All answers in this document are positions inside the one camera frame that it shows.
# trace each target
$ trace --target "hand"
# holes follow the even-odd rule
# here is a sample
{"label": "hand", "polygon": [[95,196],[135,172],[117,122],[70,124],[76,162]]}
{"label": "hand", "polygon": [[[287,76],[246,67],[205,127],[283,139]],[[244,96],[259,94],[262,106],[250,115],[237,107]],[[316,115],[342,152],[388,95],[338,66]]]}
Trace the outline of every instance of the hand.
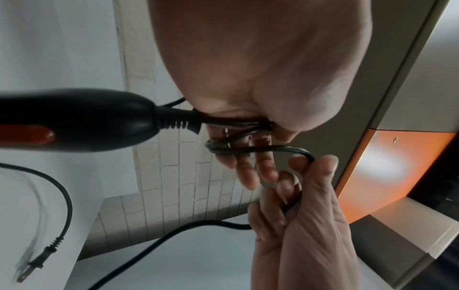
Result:
{"label": "hand", "polygon": [[339,208],[331,178],[335,156],[312,164],[292,157],[289,166],[303,177],[301,203],[285,215],[282,200],[301,191],[298,179],[280,172],[276,189],[266,188],[249,206],[257,233],[252,261],[252,290],[357,290],[359,265],[349,225]]}
{"label": "hand", "polygon": [[[197,110],[216,117],[265,117],[281,143],[341,108],[371,36],[370,0],[149,0],[165,66]],[[209,127],[211,139],[224,129]],[[252,137],[253,146],[271,135]],[[248,146],[248,140],[234,146]],[[249,156],[218,156],[253,190]],[[256,155],[277,181],[272,153]]]}

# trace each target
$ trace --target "floor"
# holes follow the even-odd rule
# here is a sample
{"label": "floor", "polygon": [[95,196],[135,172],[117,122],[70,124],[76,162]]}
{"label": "floor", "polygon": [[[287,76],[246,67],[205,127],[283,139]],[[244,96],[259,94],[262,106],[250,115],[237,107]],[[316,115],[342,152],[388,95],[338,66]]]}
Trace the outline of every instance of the floor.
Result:
{"label": "floor", "polygon": [[[157,51],[146,0],[113,3],[126,89],[158,105],[181,98]],[[80,258],[156,239],[191,221],[246,213],[261,187],[244,189],[204,147],[207,139],[205,128],[198,136],[171,129],[134,147],[140,192],[104,201]]]}

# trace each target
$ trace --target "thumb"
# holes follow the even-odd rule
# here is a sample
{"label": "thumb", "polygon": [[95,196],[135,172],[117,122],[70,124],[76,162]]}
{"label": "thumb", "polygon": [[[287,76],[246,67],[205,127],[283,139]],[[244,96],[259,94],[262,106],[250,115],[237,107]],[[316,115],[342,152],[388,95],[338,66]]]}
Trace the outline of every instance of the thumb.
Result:
{"label": "thumb", "polygon": [[338,166],[338,157],[325,155],[313,162],[303,174],[303,196],[298,215],[333,219],[331,195],[335,194],[331,179]]}

